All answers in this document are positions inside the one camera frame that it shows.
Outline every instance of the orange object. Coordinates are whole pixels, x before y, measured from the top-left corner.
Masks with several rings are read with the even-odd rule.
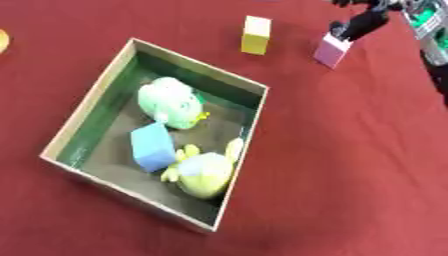
[[[0,53],[6,50],[9,45],[9,36],[6,31],[0,29]]]

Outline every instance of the plush toy eye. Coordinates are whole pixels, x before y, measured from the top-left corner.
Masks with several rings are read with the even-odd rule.
[[[182,108],[182,109],[189,109],[190,108],[190,104],[187,103],[187,102],[182,103],[182,105],[180,105],[180,108]]]

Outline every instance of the stuffed animal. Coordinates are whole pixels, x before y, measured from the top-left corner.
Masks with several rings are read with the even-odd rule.
[[[0,53],[2,53],[9,45],[9,36],[6,31],[0,29]]]
[[[138,91],[138,105],[155,121],[176,129],[190,129],[209,115],[202,111],[193,88],[172,77],[143,85]]]
[[[177,182],[192,196],[209,199],[224,191],[233,175],[244,141],[236,138],[227,145],[225,155],[214,152],[201,154],[195,145],[176,152],[176,163],[162,174],[162,182]]]

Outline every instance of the box floor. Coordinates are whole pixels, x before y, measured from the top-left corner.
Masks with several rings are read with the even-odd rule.
[[[240,135],[245,122],[244,111],[210,102],[205,104],[204,110],[211,113],[210,117],[193,129],[170,130],[176,149],[191,143],[199,146],[203,152],[224,153],[227,143]],[[82,170],[213,225],[220,202],[191,197],[175,184],[160,182],[162,171],[148,174],[134,163],[130,132],[151,122],[139,109],[136,99],[129,100],[85,162]]]

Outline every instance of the pink cube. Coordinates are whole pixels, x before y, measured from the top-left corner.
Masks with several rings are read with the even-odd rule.
[[[330,33],[327,33],[314,53],[314,58],[329,68],[334,69],[351,45],[352,42],[347,40],[340,41]]]

